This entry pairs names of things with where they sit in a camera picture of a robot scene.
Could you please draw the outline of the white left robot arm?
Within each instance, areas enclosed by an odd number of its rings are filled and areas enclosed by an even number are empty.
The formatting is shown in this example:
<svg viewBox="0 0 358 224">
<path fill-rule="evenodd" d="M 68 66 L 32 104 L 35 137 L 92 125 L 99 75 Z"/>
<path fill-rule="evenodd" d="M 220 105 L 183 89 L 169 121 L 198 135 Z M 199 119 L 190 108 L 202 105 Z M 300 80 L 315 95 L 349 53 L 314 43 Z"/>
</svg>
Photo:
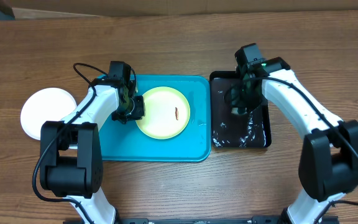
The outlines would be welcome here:
<svg viewBox="0 0 358 224">
<path fill-rule="evenodd" d="M 34 194 L 46 202 L 68 202 L 82 223 L 120 223 L 102 188 L 99 129 L 108 118 L 126 124 L 145 115 L 133 68 L 112 61 L 108 72 L 88 82 L 83 101 L 60 121 L 46 121 L 40 132 L 40 157 L 32 174 Z"/>
</svg>

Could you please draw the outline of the yellow plate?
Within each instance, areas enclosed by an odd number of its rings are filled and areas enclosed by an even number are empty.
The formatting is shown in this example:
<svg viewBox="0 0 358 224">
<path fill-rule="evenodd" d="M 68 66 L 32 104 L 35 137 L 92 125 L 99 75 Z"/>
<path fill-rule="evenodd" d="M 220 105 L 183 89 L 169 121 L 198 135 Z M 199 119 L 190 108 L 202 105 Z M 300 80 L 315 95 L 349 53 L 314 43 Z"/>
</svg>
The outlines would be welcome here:
<svg viewBox="0 0 358 224">
<path fill-rule="evenodd" d="M 179 135 L 190 120 L 190 104 L 180 91 L 159 86 L 143 95 L 145 114 L 138 128 L 148 137 L 170 139 Z"/>
</svg>

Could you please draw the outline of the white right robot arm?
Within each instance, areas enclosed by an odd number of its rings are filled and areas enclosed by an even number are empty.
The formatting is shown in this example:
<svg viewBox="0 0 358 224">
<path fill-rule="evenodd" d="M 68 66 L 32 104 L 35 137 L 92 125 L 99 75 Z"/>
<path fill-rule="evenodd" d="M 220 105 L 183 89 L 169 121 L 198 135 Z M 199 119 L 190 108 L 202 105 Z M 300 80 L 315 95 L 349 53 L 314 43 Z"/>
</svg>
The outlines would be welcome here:
<svg viewBox="0 0 358 224">
<path fill-rule="evenodd" d="M 303 140 L 298 167 L 303 188 L 278 223 L 321 223 L 337 204 L 358 205 L 343 199 L 358 186 L 358 122 L 327 110 L 284 59 L 263 58 L 256 44 L 241 47 L 235 58 L 240 82 L 224 95 L 232 113 L 249 114 L 270 101 Z"/>
</svg>

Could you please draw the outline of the green and yellow sponge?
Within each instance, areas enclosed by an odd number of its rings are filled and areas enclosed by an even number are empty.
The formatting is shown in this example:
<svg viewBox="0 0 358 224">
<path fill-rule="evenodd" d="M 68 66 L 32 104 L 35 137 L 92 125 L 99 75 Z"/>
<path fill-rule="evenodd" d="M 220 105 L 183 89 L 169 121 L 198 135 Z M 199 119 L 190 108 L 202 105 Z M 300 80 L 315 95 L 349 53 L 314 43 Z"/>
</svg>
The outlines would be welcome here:
<svg viewBox="0 0 358 224">
<path fill-rule="evenodd" d="M 245 115 L 248 114 L 249 112 L 246 107 L 233 107 L 231 113 L 235 115 Z"/>
</svg>

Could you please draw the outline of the white plate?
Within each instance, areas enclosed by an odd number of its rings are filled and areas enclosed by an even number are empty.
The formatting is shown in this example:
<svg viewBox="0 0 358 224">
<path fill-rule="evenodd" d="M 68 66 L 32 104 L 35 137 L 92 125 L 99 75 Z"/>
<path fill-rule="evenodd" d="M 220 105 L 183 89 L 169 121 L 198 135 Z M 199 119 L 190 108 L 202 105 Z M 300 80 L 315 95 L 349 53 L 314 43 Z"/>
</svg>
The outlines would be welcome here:
<svg viewBox="0 0 358 224">
<path fill-rule="evenodd" d="M 60 121 L 77 104 L 69 92 L 61 88 L 44 88 L 34 93 L 21 109 L 21 126 L 26 135 L 40 140 L 41 127 L 46 121 Z"/>
</svg>

